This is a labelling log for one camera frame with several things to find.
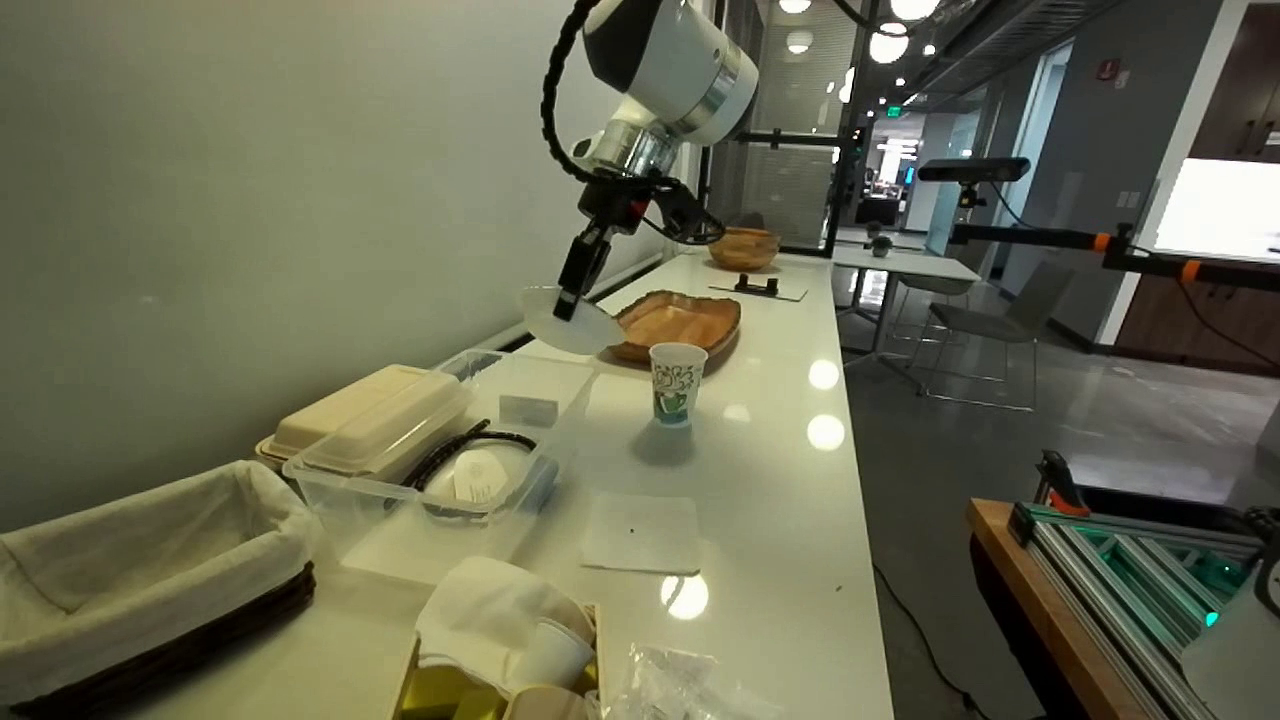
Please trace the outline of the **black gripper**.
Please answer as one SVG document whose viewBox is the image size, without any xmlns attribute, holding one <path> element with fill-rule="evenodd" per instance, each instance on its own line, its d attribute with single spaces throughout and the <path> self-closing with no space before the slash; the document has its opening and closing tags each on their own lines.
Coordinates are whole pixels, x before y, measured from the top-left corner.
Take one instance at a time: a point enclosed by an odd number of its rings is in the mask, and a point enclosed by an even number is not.
<svg viewBox="0 0 1280 720">
<path fill-rule="evenodd" d="M 551 304 L 555 320 L 570 320 L 575 304 L 591 293 L 607 259 L 607 238 L 636 233 L 649 207 L 659 207 L 657 233 L 668 241 L 711 246 L 724 238 L 724 223 L 672 175 L 586 174 L 578 192 L 586 223 L 560 267 Z"/>
</svg>

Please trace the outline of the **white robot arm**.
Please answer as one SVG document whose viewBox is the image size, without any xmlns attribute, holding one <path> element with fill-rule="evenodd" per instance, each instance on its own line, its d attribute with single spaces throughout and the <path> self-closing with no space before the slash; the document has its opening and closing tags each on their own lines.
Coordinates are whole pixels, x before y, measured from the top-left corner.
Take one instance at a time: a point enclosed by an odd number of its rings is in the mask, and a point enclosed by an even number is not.
<svg viewBox="0 0 1280 720">
<path fill-rule="evenodd" d="M 575 149 L 555 137 L 555 89 L 570 49 L 619 91 L 607 124 Z M 724 141 L 752 107 L 758 69 L 693 0 L 570 0 L 540 82 L 547 158 L 582 185 L 575 233 L 555 282 L 551 318 L 570 320 L 607 247 L 659 207 L 659 238 L 720 241 L 724 223 L 672 175 L 685 143 Z"/>
</svg>

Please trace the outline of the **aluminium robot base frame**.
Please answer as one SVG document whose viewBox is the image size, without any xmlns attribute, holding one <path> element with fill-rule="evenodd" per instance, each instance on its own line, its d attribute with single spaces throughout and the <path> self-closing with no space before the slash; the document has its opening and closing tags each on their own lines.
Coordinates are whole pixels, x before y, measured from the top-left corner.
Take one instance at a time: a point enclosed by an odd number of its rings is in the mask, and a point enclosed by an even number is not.
<svg viewBox="0 0 1280 720">
<path fill-rule="evenodd" d="M 1086 489 L 1056 450 L 1010 535 L 1049 556 L 1166 720 L 1280 720 L 1280 511 Z"/>
</svg>

